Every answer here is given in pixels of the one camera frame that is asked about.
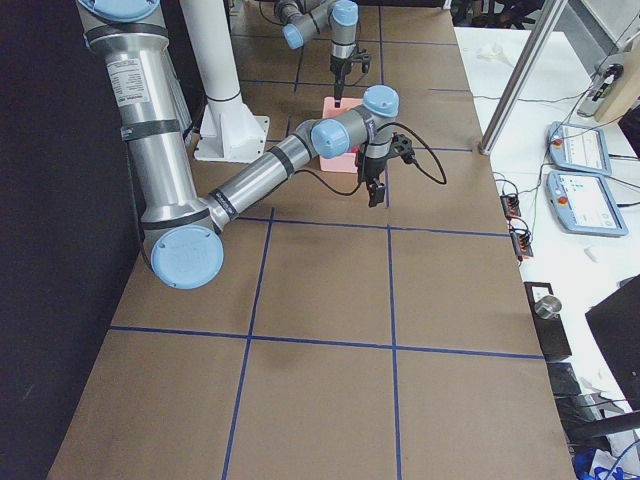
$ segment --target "pink block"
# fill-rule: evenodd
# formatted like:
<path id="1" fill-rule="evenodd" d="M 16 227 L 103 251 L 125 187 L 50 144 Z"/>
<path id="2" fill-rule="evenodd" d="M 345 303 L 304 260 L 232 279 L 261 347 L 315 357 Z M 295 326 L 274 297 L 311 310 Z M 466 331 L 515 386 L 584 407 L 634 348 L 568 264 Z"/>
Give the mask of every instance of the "pink block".
<path id="1" fill-rule="evenodd" d="M 322 107 L 322 118 L 332 118 L 346 112 L 347 110 L 362 105 L 361 98 L 343 98 L 340 108 L 336 108 L 333 97 L 325 97 Z M 358 147 L 354 147 L 350 152 L 344 153 L 334 158 L 320 157 L 320 170 L 323 172 L 358 173 L 356 167 L 356 154 Z"/>

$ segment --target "silver robotic arm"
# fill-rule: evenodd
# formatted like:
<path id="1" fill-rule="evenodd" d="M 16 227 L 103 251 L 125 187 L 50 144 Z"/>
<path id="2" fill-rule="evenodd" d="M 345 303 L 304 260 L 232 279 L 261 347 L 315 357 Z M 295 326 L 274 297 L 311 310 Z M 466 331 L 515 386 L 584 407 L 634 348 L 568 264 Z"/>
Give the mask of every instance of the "silver robotic arm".
<path id="1" fill-rule="evenodd" d="M 365 74 L 371 63 L 371 55 L 358 49 L 358 5 L 351 0 L 305 1 L 304 4 L 297 0 L 278 0 L 274 12 L 284 25 L 282 33 L 292 49 L 302 47 L 322 31 L 331 29 L 333 97 L 335 107 L 340 107 L 345 79 L 353 65 L 360 63 Z"/>
<path id="2" fill-rule="evenodd" d="M 300 124 L 293 135 L 209 193 L 206 201 L 217 229 L 222 230 L 318 154 L 333 158 L 364 144 L 372 145 L 363 148 L 367 158 L 385 157 L 391 146 L 392 132 L 390 129 L 379 132 L 378 129 L 395 120 L 398 103 L 398 94 L 393 89 L 377 85 L 365 91 L 361 106 L 332 119 L 307 120 Z"/>
<path id="3" fill-rule="evenodd" d="M 213 279 L 223 262 L 218 234 L 319 153 L 331 158 L 370 144 L 366 158 L 389 151 L 398 95 L 369 88 L 363 105 L 339 117 L 303 122 L 290 135 L 205 198 L 196 194 L 175 102 L 163 66 L 169 43 L 159 0 L 113 2 L 118 13 L 91 11 L 97 2 L 78 0 L 88 47 L 107 66 L 122 118 L 121 135 L 133 160 L 147 208 L 143 248 L 154 273 L 167 285 L 190 289 Z"/>

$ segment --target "black cable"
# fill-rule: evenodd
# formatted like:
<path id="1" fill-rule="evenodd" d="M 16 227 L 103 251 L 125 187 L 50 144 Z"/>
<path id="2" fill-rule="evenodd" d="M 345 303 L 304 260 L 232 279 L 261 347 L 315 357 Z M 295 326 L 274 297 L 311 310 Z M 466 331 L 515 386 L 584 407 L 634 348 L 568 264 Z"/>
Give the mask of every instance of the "black cable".
<path id="1" fill-rule="evenodd" d="M 562 98 L 558 98 L 556 100 L 518 98 L 516 101 L 517 102 L 528 102 L 528 103 L 558 103 L 558 102 L 562 102 L 564 100 L 573 100 L 574 98 L 580 98 L 585 93 L 587 93 L 588 90 L 589 89 L 584 90 L 584 91 L 580 92 L 577 95 L 572 95 L 571 97 L 562 97 Z M 474 95 L 473 98 L 484 98 L 484 99 L 487 99 L 487 100 L 500 100 L 500 99 L 502 99 L 502 97 L 487 97 L 487 96 L 484 96 L 484 95 Z"/>
<path id="2" fill-rule="evenodd" d="M 520 194 L 520 192 L 518 191 L 518 187 L 511 180 L 507 180 L 506 178 L 494 178 L 494 180 L 496 182 L 508 183 L 509 185 L 511 185 L 516 190 L 516 192 L 515 192 L 516 195 Z M 504 192 L 504 185 L 502 185 L 502 195 L 506 195 L 506 193 Z"/>
<path id="3" fill-rule="evenodd" d="M 153 272 L 153 267 L 151 266 L 151 262 L 149 261 L 149 257 L 147 256 L 147 252 L 144 249 L 144 240 L 142 239 L 142 235 L 140 234 L 140 218 L 138 217 L 138 202 L 136 201 L 136 191 L 133 183 L 133 165 L 131 164 L 131 157 L 129 156 L 129 147 L 125 146 L 126 150 L 124 153 L 125 160 L 127 162 L 127 175 L 129 177 L 129 189 L 131 191 L 131 208 L 133 210 L 133 219 L 134 219 L 134 227 L 136 229 L 136 238 L 138 239 L 138 248 L 140 249 L 140 255 L 144 260 L 147 268 Z"/>
<path id="4" fill-rule="evenodd" d="M 614 118 L 613 120 L 609 120 L 609 121 L 608 121 L 608 122 L 606 122 L 606 123 L 601 123 L 600 125 L 596 125 L 595 127 L 585 128 L 582 132 L 580 132 L 580 133 L 576 133 L 575 135 L 569 135 L 569 136 L 567 136 L 567 137 L 561 137 L 561 138 L 562 138 L 563 140 L 566 140 L 567 138 L 581 137 L 582 135 L 584 135 L 584 134 L 585 134 L 585 133 L 587 133 L 587 132 L 590 132 L 591 130 L 595 130 L 595 129 L 600 128 L 600 127 L 605 127 L 605 126 L 609 125 L 610 123 L 617 122 L 617 121 L 618 121 L 618 120 L 620 120 L 622 117 L 624 117 L 624 115 L 620 115 L 619 117 L 616 117 L 616 118 Z"/>
<path id="5" fill-rule="evenodd" d="M 416 166 L 416 168 L 420 171 L 420 173 L 422 173 L 425 177 L 433 180 L 434 182 L 436 182 L 438 185 L 446 185 L 447 184 L 447 175 L 444 173 L 444 169 L 442 168 L 442 163 L 440 163 L 440 159 L 438 158 L 438 156 L 436 155 L 436 153 L 432 150 L 432 148 L 429 146 L 429 144 L 427 144 L 427 142 L 425 142 L 422 137 L 420 135 L 418 135 L 416 132 L 414 132 L 412 129 L 410 129 L 409 127 L 407 127 L 405 124 L 400 123 L 400 122 L 389 122 L 389 123 L 385 123 L 384 125 L 382 125 L 379 129 L 378 132 L 381 132 L 382 130 L 384 130 L 387 127 L 390 126 L 396 126 L 396 127 L 400 127 L 402 129 L 404 129 L 405 131 L 409 132 L 411 135 L 413 135 L 416 140 L 418 140 L 418 142 L 420 142 L 422 144 L 422 146 L 431 154 L 431 156 L 433 157 L 433 159 L 436 162 L 436 165 L 438 167 L 438 170 L 440 170 L 440 175 L 442 175 L 442 180 L 440 180 L 439 178 L 434 177 L 433 175 L 430 175 L 429 173 L 427 173 L 425 170 L 422 169 L 422 167 L 420 166 L 420 164 L 418 163 L 418 161 L 416 160 L 414 165 Z"/>
<path id="6" fill-rule="evenodd" d="M 356 187 L 353 190 L 351 190 L 350 192 L 341 192 L 340 190 L 336 190 L 331 185 L 329 185 L 320 175 L 318 175 L 313 170 L 307 170 L 306 168 L 301 168 L 300 170 L 297 170 L 294 175 L 297 175 L 299 173 L 308 173 L 309 175 L 312 175 L 313 177 L 316 178 L 316 180 L 318 180 L 320 183 L 322 183 L 325 187 L 327 187 L 333 193 L 335 193 L 336 195 L 343 196 L 343 197 L 350 197 L 351 195 L 354 195 L 360 189 L 360 186 L 362 185 L 362 182 L 360 181 L 360 179 L 358 179 L 358 184 L 356 185 Z"/>
<path id="7" fill-rule="evenodd" d="M 613 180 L 614 182 L 618 182 L 618 183 L 621 183 L 623 185 L 627 185 L 628 187 L 640 188 L 640 185 L 636 185 L 635 183 L 627 182 L 625 180 L 620 180 L 619 178 L 616 178 L 616 177 L 607 177 L 607 178 L 609 180 Z"/>
<path id="8" fill-rule="evenodd" d="M 274 22 L 270 18 L 267 18 L 267 16 L 262 11 L 262 0 L 258 0 L 258 9 L 260 10 L 260 15 L 262 16 L 262 18 L 264 18 L 267 22 L 271 23 L 272 25 L 278 25 L 279 27 L 283 27 L 284 26 L 280 22 Z"/>
<path id="9" fill-rule="evenodd" d="M 616 206 L 618 208 L 635 207 L 636 205 L 640 205 L 640 202 L 635 202 L 635 203 L 617 203 L 616 204 Z"/>
<path id="10" fill-rule="evenodd" d="M 360 190 L 360 186 L 362 185 L 362 183 L 364 182 L 364 167 L 365 167 L 365 162 L 366 162 L 366 158 L 364 155 L 362 156 L 362 165 L 360 167 L 360 169 L 358 170 L 359 174 L 358 174 L 358 184 L 355 186 L 355 188 L 353 190 L 351 190 L 350 192 L 341 192 L 340 190 L 337 190 L 335 188 L 333 188 L 331 185 L 329 185 L 320 175 L 318 175 L 316 172 L 314 172 L 313 170 L 308 170 L 306 168 L 301 168 L 300 170 L 297 170 L 294 175 L 297 175 L 298 173 L 308 173 L 309 175 L 311 175 L 312 177 L 314 177 L 316 180 L 318 180 L 320 183 L 322 183 L 322 185 L 324 185 L 326 188 L 328 188 L 329 190 L 331 190 L 333 193 L 335 193 L 336 195 L 340 195 L 341 197 L 350 197 L 352 195 L 355 195 L 355 193 Z"/>

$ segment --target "blue tape line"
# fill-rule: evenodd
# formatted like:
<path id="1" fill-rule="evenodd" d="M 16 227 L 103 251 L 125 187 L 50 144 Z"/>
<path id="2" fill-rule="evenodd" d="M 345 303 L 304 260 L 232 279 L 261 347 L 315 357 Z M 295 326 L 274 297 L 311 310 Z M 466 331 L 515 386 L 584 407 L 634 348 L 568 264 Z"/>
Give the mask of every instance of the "blue tape line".
<path id="1" fill-rule="evenodd" d="M 387 225 L 387 256 L 389 263 L 389 309 L 391 312 L 391 352 L 393 362 L 393 412 L 395 417 L 396 434 L 396 474 L 397 479 L 402 480 L 402 442 L 400 435 L 400 395 L 398 393 L 398 352 L 396 337 L 396 309 L 393 281 L 393 244 L 391 228 Z"/>
<path id="2" fill-rule="evenodd" d="M 251 350 L 251 335 L 256 320 L 256 312 L 258 309 L 258 301 L 260 299 L 260 290 L 262 288 L 262 279 L 264 277 L 264 268 L 267 263 L 267 254 L 269 252 L 269 241 L 271 240 L 271 229 L 273 227 L 273 217 L 275 216 L 275 208 L 271 209 L 269 217 L 269 226 L 267 227 L 267 235 L 264 240 L 264 249 L 262 251 L 262 261 L 260 263 L 260 273 L 258 274 L 258 282 L 256 285 L 256 294 L 253 299 L 253 308 L 251 310 L 251 322 L 249 323 L 249 334 L 247 335 L 247 344 L 244 349 L 242 358 L 242 369 L 240 370 L 240 379 L 238 381 L 238 390 L 236 391 L 236 401 L 233 406 L 233 416 L 231 417 L 231 428 L 229 430 L 229 439 L 227 441 L 227 450 L 224 457 L 224 466 L 222 468 L 222 480 L 226 480 L 229 474 L 229 463 L 231 461 L 231 452 L 233 450 L 233 440 L 236 433 L 236 424 L 238 422 L 238 412 L 240 411 L 240 401 L 242 399 L 242 390 L 244 387 L 244 378 L 247 373 L 247 364 L 249 363 L 249 351 Z"/>
<path id="3" fill-rule="evenodd" d="M 111 325 L 109 330 L 121 332 L 140 332 L 140 333 L 165 333 L 172 335 L 190 335 L 194 337 L 217 337 L 217 338 L 236 338 L 245 340 L 246 335 L 239 333 L 221 333 L 221 332 L 202 332 L 199 330 L 178 330 L 172 328 L 150 328 L 150 327 L 128 327 L 124 325 Z"/>
<path id="4" fill-rule="evenodd" d="M 284 223 L 289 225 L 311 225 L 317 227 L 342 227 L 342 228 L 364 228 L 364 229 L 374 229 L 374 230 L 386 230 L 387 227 L 382 225 L 367 225 L 360 223 L 334 223 L 334 222 L 312 222 L 307 220 L 286 220 L 286 219 L 277 219 L 274 220 L 275 223 Z"/>
<path id="5" fill-rule="evenodd" d="M 384 164 L 384 180 L 387 182 L 387 195 L 385 196 L 385 208 L 391 207 L 391 180 L 389 180 L 388 163 Z"/>
<path id="6" fill-rule="evenodd" d="M 295 81 L 293 82 L 287 82 L 286 80 L 248 80 L 248 79 L 239 79 L 238 82 L 240 83 L 275 83 L 277 85 L 294 85 L 296 84 Z"/>
<path id="7" fill-rule="evenodd" d="M 378 350 L 398 350 L 398 351 L 410 351 L 410 352 L 425 352 L 425 353 L 445 353 L 451 355 L 475 355 L 484 357 L 506 357 L 506 358 L 523 358 L 532 360 L 544 360 L 542 355 L 531 355 L 526 353 L 504 353 L 504 352 L 488 352 L 481 350 L 460 350 L 450 348 L 435 348 L 435 347 L 416 347 L 409 345 L 384 345 L 379 343 L 366 343 L 366 342 L 347 342 L 341 340 L 317 340 L 312 338 L 295 338 L 295 337 L 273 337 L 267 335 L 244 335 L 240 333 L 221 333 L 221 332 L 206 332 L 199 330 L 177 330 L 170 328 L 149 328 L 149 327 L 127 327 L 123 325 L 112 325 L 109 330 L 126 331 L 126 332 L 138 332 L 138 333 L 158 333 L 164 335 L 190 335 L 195 337 L 218 337 L 218 338 L 232 338 L 239 340 L 256 340 L 264 342 L 282 342 L 282 343 L 302 343 L 312 345 L 328 345 L 335 347 L 354 347 L 354 348 L 373 348 Z"/>
<path id="8" fill-rule="evenodd" d="M 276 215 L 276 209 L 271 209 L 269 215 L 269 226 L 267 227 L 267 235 L 264 240 L 264 249 L 262 250 L 262 261 L 260 262 L 260 273 L 258 274 L 258 285 L 256 286 L 256 295 L 253 299 L 253 308 L 251 309 L 251 322 L 249 324 L 249 337 L 253 335 L 253 326 L 256 321 L 258 312 L 258 301 L 260 300 L 260 291 L 262 290 L 262 280 L 264 278 L 264 269 L 267 264 L 267 255 L 269 254 L 269 243 L 271 241 L 271 230 L 273 229 L 273 219 Z"/>
<path id="9" fill-rule="evenodd" d="M 522 358 L 526 360 L 544 360 L 542 355 L 529 353 L 488 352 L 482 350 L 459 350 L 455 348 L 410 347 L 398 345 L 396 350 L 406 352 L 448 353 L 453 355 L 472 355 L 476 357 Z"/>
<path id="10" fill-rule="evenodd" d="M 390 227 L 391 230 L 397 230 L 399 232 L 429 232 L 429 233 L 444 233 L 447 235 L 473 235 L 478 237 L 499 237 L 510 238 L 508 233 L 495 233 L 495 232 L 472 232 L 464 230 L 441 230 L 437 228 L 419 228 L 419 227 Z"/>
<path id="11" fill-rule="evenodd" d="M 430 92 L 471 93 L 468 88 L 427 88 Z"/>
<path id="12" fill-rule="evenodd" d="M 295 338 L 295 337 L 271 337 L 268 335 L 254 335 L 253 340 L 263 342 L 282 342 L 282 343 L 301 343 L 309 345 L 327 345 L 333 347 L 354 347 L 354 348 L 370 348 L 377 350 L 393 350 L 391 345 L 383 345 L 379 343 L 364 342 L 345 342 L 341 340 L 316 340 L 313 338 Z"/>
<path id="13" fill-rule="evenodd" d="M 266 218 L 256 217 L 238 217 L 238 220 L 249 220 L 254 222 L 268 222 Z M 497 237 L 497 238 L 510 238 L 508 233 L 497 232 L 474 232 L 467 230 L 445 230 L 439 228 L 423 228 L 423 227 L 396 227 L 388 225 L 386 227 L 382 225 L 367 225 L 365 223 L 337 223 L 337 222 L 313 222 L 309 220 L 287 220 L 287 219 L 274 219 L 273 223 L 284 223 L 287 225 L 311 225 L 318 227 L 342 227 L 342 228 L 363 228 L 373 230 L 395 230 L 399 232 L 428 232 L 428 233 L 442 233 L 446 235 L 470 235 L 477 237 Z"/>

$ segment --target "white metal post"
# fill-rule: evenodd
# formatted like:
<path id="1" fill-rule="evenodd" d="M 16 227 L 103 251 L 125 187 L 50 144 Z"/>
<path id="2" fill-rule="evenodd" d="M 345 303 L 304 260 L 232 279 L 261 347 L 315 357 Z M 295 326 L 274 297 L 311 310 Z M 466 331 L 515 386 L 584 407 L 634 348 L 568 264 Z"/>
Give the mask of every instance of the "white metal post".
<path id="1" fill-rule="evenodd" d="M 199 160 L 252 162 L 264 151 L 268 117 L 242 102 L 223 0 L 180 0 L 207 95 Z"/>

